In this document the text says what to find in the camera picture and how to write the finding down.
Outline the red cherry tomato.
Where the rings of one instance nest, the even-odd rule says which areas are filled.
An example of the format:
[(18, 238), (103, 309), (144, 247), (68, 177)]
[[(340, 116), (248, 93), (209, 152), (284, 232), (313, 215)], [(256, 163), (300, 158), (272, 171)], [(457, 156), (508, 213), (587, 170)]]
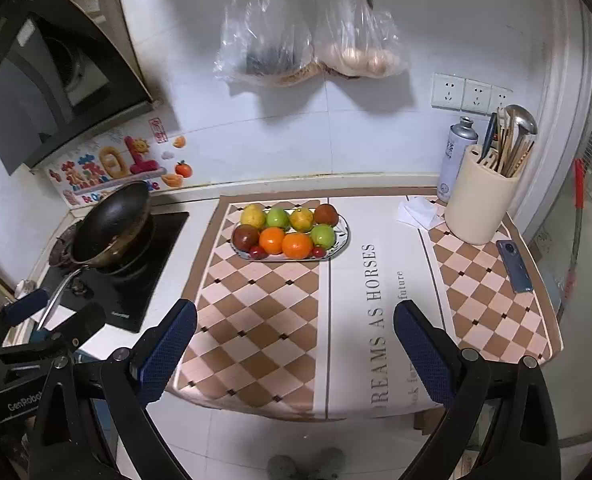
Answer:
[(249, 255), (250, 258), (254, 260), (262, 260), (268, 257), (268, 252), (266, 252), (261, 246), (256, 245), (249, 249)]
[(323, 247), (315, 247), (311, 252), (312, 258), (324, 258), (326, 255), (326, 249)]

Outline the dark red apple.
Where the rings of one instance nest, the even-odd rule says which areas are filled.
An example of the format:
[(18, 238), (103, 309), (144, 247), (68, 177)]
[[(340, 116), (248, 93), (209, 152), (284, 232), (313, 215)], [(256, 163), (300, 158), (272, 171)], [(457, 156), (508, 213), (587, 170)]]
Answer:
[(231, 243), (240, 252), (250, 252), (258, 245), (259, 230), (249, 224), (240, 224), (232, 232)]

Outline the bright orange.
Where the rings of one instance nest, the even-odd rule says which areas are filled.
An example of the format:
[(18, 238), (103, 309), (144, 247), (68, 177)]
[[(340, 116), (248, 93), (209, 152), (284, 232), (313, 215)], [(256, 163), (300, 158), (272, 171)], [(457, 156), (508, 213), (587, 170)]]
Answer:
[(301, 232), (287, 233), (282, 248), (283, 255), (287, 258), (307, 259), (313, 250), (313, 242), (308, 234)]
[(258, 244), (268, 255), (282, 254), (285, 231), (277, 226), (270, 226), (260, 232)]

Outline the green apple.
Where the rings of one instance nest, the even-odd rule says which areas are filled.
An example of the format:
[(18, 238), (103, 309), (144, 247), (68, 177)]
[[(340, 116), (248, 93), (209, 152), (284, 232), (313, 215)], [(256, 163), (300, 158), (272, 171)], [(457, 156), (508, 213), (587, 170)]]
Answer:
[(309, 233), (313, 245), (329, 250), (336, 243), (336, 233), (328, 224), (318, 224)]
[(284, 231), (290, 229), (290, 215), (281, 207), (272, 207), (266, 215), (268, 228), (280, 228)]

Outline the yellow lemon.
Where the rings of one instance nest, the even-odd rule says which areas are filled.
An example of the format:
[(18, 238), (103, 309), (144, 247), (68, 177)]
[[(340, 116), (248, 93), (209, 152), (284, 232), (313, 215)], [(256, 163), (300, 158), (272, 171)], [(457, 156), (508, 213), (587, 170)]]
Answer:
[(308, 208), (296, 208), (290, 214), (290, 226), (297, 232), (308, 233), (314, 225), (314, 214)]
[(267, 216), (264, 208), (258, 204), (247, 205), (241, 213), (240, 223), (242, 226), (252, 226), (261, 231), (266, 226), (266, 222)]

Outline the bright orange front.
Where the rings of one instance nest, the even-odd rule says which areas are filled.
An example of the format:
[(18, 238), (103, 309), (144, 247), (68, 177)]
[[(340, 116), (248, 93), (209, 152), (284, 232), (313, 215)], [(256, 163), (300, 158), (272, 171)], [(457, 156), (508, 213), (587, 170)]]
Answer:
[(287, 233), (282, 248), (283, 255), (287, 258), (307, 259), (313, 250), (313, 242), (308, 234), (301, 232)]

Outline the brownish orange fruit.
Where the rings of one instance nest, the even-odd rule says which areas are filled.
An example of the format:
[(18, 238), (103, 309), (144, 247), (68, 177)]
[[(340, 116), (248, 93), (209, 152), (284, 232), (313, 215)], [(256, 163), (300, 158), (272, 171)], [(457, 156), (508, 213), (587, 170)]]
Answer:
[(330, 204), (321, 204), (313, 211), (313, 219), (317, 224), (336, 226), (339, 222), (337, 210)]

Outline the black frying pan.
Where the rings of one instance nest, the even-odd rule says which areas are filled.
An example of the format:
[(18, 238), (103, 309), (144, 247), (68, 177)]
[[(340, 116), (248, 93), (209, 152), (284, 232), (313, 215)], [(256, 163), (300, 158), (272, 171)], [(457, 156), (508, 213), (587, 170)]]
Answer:
[(140, 234), (151, 212), (151, 195), (144, 181), (118, 188), (83, 218), (69, 245), (74, 270), (54, 290), (36, 330), (49, 321), (67, 285), (85, 270), (118, 261)]

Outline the checkered tablecloth with text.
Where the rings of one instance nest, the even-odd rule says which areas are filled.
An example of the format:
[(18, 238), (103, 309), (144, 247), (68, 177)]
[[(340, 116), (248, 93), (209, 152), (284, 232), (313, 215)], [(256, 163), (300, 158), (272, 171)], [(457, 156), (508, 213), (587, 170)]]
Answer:
[(254, 260), (230, 241), (251, 202), (219, 200), (185, 285), (198, 326), (168, 385), (184, 400), (291, 420), (428, 410), (432, 400), (394, 331), (396, 305), (408, 299), (489, 361), (546, 362), (562, 351), (539, 272), (530, 271), (529, 292), (512, 289), (497, 248), (520, 239), (510, 219), (473, 246), (446, 226), (401, 222), (397, 195), (259, 195), (264, 209), (332, 205), (339, 252)]

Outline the white crumpled tissue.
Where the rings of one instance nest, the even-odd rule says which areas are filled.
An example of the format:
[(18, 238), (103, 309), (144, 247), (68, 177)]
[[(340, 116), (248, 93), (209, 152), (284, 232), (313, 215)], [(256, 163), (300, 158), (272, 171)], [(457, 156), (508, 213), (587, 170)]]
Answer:
[(424, 197), (406, 198), (399, 203), (396, 220), (418, 230), (430, 231), (445, 222), (438, 206)]

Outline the oval patterned glass plate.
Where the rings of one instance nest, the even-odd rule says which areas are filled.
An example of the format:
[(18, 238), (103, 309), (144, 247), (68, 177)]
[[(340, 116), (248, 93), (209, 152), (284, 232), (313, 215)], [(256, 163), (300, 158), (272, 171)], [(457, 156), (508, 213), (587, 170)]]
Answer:
[(226, 241), (235, 255), (248, 261), (322, 262), (339, 256), (348, 247), (350, 229), (340, 214), (335, 226), (313, 221), (308, 232), (295, 230), (290, 222), (262, 229), (238, 222)]

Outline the grey spray can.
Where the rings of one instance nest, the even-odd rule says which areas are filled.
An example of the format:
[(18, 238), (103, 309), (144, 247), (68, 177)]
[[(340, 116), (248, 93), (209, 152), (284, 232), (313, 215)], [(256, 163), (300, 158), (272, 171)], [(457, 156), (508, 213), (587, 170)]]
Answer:
[(437, 185), (437, 196), (444, 203), (450, 200), (466, 149), (478, 141), (473, 125), (471, 118), (462, 116), (450, 127)]

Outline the plastic bag dark contents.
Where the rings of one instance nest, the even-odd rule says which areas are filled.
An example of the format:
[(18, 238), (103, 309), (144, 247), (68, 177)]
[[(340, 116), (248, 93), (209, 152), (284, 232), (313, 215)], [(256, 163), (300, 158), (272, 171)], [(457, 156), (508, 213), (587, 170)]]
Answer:
[(229, 0), (215, 76), (229, 84), (286, 88), (317, 74), (302, 0)]

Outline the plastic bag with eggs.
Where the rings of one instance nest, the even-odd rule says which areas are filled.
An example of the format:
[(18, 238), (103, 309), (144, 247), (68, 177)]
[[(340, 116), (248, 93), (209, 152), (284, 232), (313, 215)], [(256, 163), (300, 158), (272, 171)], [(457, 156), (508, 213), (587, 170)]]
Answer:
[(313, 53), (327, 72), (348, 79), (384, 79), (407, 69), (392, 14), (366, 0), (318, 0)]

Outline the red handled mop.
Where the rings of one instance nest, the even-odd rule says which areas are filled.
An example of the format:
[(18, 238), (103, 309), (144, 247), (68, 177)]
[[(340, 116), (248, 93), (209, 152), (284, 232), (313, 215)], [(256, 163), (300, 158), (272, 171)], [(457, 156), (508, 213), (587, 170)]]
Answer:
[(574, 160), (573, 170), (575, 185), (575, 222), (572, 251), (570, 252), (569, 265), (564, 283), (561, 308), (564, 308), (566, 306), (568, 300), (570, 299), (570, 296), (572, 296), (573, 293), (576, 281), (576, 270), (580, 248), (582, 219), (584, 218), (584, 175), (586, 174), (586, 170), (584, 169), (584, 161), (581, 158), (576, 158)]

